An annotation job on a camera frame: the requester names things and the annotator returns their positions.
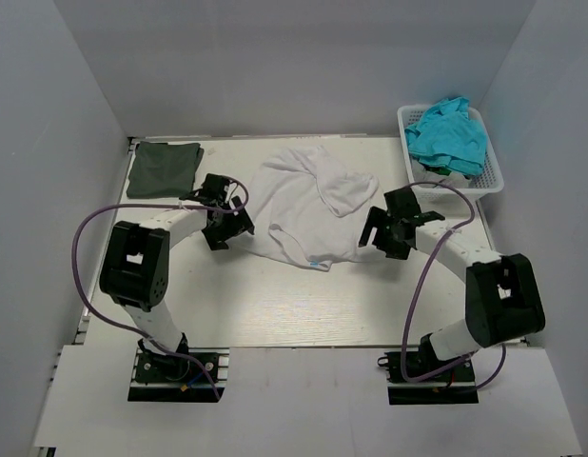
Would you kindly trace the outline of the white t-shirt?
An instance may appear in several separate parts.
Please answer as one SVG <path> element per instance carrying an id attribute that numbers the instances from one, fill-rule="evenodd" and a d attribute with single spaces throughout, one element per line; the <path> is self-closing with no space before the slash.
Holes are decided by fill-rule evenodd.
<path id="1" fill-rule="evenodd" d="M 248 190 L 246 211 L 255 229 L 238 238 L 239 248 L 319 271 L 382 259 L 379 251 L 358 246 L 378 179 L 347 169 L 326 149 L 281 150 L 257 169 Z"/>

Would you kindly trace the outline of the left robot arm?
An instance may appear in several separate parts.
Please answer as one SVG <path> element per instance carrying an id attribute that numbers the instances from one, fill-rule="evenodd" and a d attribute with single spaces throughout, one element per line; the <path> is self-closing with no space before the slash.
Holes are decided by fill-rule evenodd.
<path id="1" fill-rule="evenodd" d="M 141 349 L 161 353 L 158 369 L 179 380 L 190 369 L 187 339 L 175 325 L 166 303 L 169 258 L 173 248 L 200 232 L 212 251 L 254 232 L 245 210 L 246 188 L 238 180 L 209 174 L 179 203 L 157 205 L 159 213 L 138 223 L 117 222 L 108 239 L 100 272 L 100 290 L 120 306 L 141 335 Z"/>

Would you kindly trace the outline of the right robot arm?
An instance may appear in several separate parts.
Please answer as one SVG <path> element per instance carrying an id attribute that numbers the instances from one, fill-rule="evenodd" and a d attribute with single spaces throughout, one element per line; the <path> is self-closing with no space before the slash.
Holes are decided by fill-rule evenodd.
<path id="1" fill-rule="evenodd" d="M 501 254 L 484 248 L 434 211 L 424 211 L 406 186 L 384 195 L 385 208 L 371 208 L 360 246 L 372 245 L 386 257 L 405 260 L 412 251 L 427 261 L 415 287 L 402 331 L 406 348 L 417 302 L 434 263 L 440 263 L 464 284 L 464 316 L 422 337 L 419 366 L 439 380 L 454 362 L 482 348 L 543 331 L 546 318 L 531 261 L 524 255 Z"/>

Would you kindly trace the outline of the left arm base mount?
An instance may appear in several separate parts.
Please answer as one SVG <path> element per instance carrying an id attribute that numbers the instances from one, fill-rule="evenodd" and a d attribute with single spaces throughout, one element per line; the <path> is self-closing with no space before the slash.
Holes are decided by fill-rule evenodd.
<path id="1" fill-rule="evenodd" d="M 156 352 L 138 342 L 130 376 L 127 400 L 132 403 L 218 403 L 227 382 L 228 348 L 188 348 L 186 339 L 178 351 L 188 350 L 207 371 L 218 394 L 203 370 L 195 363 Z"/>

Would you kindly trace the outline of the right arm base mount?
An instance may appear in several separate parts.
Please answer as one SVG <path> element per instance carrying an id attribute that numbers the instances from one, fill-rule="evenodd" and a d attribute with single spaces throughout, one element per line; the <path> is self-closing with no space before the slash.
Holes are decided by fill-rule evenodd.
<path id="1" fill-rule="evenodd" d="M 438 359 L 430 335 L 416 348 L 388 351 L 377 360 L 386 372 L 390 406 L 474 405 L 479 402 L 469 356 Z"/>

